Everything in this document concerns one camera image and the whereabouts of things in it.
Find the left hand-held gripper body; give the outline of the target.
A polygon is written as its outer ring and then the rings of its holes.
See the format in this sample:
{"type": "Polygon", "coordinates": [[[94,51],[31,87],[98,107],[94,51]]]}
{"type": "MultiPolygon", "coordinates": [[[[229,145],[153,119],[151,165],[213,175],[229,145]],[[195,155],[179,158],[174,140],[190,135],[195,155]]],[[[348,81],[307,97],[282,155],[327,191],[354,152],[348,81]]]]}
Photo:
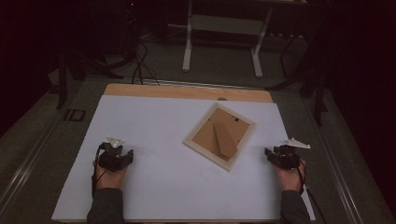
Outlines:
{"type": "Polygon", "coordinates": [[[110,172],[117,172],[118,170],[127,167],[131,163],[127,163],[126,153],[122,155],[124,139],[118,139],[111,136],[106,137],[106,142],[99,146],[99,150],[103,153],[99,156],[99,165],[110,172]]]}

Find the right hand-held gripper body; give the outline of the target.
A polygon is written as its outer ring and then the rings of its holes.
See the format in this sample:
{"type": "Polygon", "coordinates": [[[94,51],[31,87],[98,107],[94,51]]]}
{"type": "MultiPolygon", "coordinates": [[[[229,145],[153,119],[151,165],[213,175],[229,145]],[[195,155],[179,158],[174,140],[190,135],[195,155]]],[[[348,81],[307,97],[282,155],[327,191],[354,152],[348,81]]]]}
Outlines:
{"type": "Polygon", "coordinates": [[[284,170],[298,168],[300,164],[300,156],[296,154],[297,148],[309,149],[311,146],[294,138],[281,141],[280,146],[270,149],[276,154],[276,161],[273,165],[284,170]]]}

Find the wooden picture frame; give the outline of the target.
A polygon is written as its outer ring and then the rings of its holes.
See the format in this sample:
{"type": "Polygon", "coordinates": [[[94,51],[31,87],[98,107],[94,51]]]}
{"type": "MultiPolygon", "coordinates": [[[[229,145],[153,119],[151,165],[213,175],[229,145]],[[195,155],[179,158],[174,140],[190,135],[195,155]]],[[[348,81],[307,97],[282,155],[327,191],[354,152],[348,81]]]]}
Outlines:
{"type": "Polygon", "coordinates": [[[183,144],[230,172],[254,128],[251,119],[215,103],[183,144]]]}

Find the person's left hand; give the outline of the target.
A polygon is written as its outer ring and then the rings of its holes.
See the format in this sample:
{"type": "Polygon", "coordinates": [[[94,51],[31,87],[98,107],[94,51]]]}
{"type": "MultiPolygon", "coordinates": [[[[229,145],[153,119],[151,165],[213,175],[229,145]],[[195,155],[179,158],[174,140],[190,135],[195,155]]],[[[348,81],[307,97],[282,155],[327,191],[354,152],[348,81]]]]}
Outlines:
{"type": "Polygon", "coordinates": [[[117,172],[110,172],[107,169],[101,167],[97,162],[93,162],[92,165],[95,169],[94,186],[96,189],[121,189],[123,186],[123,180],[126,176],[127,167],[117,172]]]}

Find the person's right hand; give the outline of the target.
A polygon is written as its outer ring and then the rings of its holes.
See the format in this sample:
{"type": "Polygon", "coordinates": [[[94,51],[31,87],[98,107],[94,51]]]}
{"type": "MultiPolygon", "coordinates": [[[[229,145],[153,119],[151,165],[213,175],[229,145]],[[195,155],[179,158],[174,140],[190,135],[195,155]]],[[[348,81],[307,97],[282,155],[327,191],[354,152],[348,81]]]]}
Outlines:
{"type": "Polygon", "coordinates": [[[300,160],[298,168],[291,170],[280,169],[273,166],[276,171],[279,186],[282,190],[301,192],[305,182],[305,160],[300,160]]]}

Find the white table mat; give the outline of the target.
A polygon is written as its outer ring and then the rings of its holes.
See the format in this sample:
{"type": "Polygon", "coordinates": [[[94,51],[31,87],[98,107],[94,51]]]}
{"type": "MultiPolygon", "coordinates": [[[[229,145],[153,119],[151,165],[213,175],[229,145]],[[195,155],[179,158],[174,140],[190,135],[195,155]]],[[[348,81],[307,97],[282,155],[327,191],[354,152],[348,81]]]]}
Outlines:
{"type": "Polygon", "coordinates": [[[225,101],[255,124],[231,171],[184,145],[212,100],[103,96],[53,212],[85,220],[92,204],[92,162],[108,136],[134,151],[123,187],[124,217],[143,221],[273,221],[280,192],[264,150],[287,139],[277,105],[225,101]]]}

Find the black floor socket plate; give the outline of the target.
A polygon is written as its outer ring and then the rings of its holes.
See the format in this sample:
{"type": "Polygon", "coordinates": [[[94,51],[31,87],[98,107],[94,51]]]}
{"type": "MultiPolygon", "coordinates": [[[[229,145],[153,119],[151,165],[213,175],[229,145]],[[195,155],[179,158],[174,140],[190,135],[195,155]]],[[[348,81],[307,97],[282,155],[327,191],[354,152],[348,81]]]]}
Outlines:
{"type": "Polygon", "coordinates": [[[86,115],[85,110],[68,109],[64,115],[64,121],[83,121],[86,115]]]}

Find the black metal stand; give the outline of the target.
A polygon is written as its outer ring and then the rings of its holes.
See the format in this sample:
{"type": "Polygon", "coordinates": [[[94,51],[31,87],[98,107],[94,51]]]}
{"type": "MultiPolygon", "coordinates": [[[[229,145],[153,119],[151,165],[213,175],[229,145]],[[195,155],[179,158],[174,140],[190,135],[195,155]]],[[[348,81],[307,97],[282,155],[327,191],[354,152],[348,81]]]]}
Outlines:
{"type": "Polygon", "coordinates": [[[103,65],[97,63],[95,60],[91,59],[89,56],[84,54],[82,51],[76,49],[75,47],[62,46],[58,53],[58,84],[53,86],[51,91],[58,94],[58,105],[57,109],[61,109],[67,100],[67,66],[66,66],[66,54],[75,53],[77,56],[88,65],[91,65],[94,69],[104,74],[106,77],[111,78],[121,78],[109,69],[105,68],[103,65]]]}
{"type": "Polygon", "coordinates": [[[299,89],[299,94],[303,98],[308,98],[312,94],[315,95],[313,116],[316,124],[321,127],[321,113],[326,110],[326,106],[323,104],[324,84],[328,75],[326,61],[330,54],[327,50],[324,52],[322,50],[319,31],[312,35],[306,35],[304,38],[307,41],[307,47],[296,67],[287,74],[285,81],[266,87],[266,89],[268,91],[280,91],[302,81],[303,84],[299,89]]]}

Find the metal floor rail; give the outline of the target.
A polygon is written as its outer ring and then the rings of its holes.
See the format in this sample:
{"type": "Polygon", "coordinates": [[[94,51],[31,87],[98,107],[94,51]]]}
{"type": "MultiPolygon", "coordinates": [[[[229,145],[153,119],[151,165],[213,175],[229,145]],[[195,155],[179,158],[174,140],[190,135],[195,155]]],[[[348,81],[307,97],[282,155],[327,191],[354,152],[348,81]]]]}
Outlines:
{"type": "Polygon", "coordinates": [[[42,154],[44,145],[46,145],[51,133],[58,123],[58,120],[53,120],[45,127],[43,133],[39,135],[33,147],[29,150],[27,157],[18,167],[6,188],[0,194],[0,219],[7,215],[7,210],[14,203],[16,197],[35,168],[36,161],[42,154]]]}
{"type": "Polygon", "coordinates": [[[313,116],[314,103],[303,99],[308,116],[308,127],[315,141],[309,153],[313,177],[308,181],[316,211],[323,215],[323,224],[364,224],[358,201],[350,181],[354,181],[354,163],[348,160],[355,149],[355,141],[338,109],[332,101],[326,103],[327,111],[321,114],[319,127],[313,116]]]}

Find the white metal desk frame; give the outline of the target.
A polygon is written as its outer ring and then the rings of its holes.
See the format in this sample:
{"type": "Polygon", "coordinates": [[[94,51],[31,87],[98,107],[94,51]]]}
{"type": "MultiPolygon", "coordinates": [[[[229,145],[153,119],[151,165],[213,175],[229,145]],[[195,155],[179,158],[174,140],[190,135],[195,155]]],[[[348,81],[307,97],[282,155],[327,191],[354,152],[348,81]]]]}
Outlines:
{"type": "Polygon", "coordinates": [[[192,50],[191,34],[193,30],[223,32],[240,35],[255,35],[258,37],[256,46],[250,50],[250,55],[256,78],[262,78],[263,71],[259,53],[274,9],[272,7],[269,7],[264,13],[264,19],[262,21],[254,21],[194,14],[192,12],[192,5],[193,0],[189,0],[187,16],[187,38],[186,47],[184,50],[182,71],[190,71],[192,50]]]}

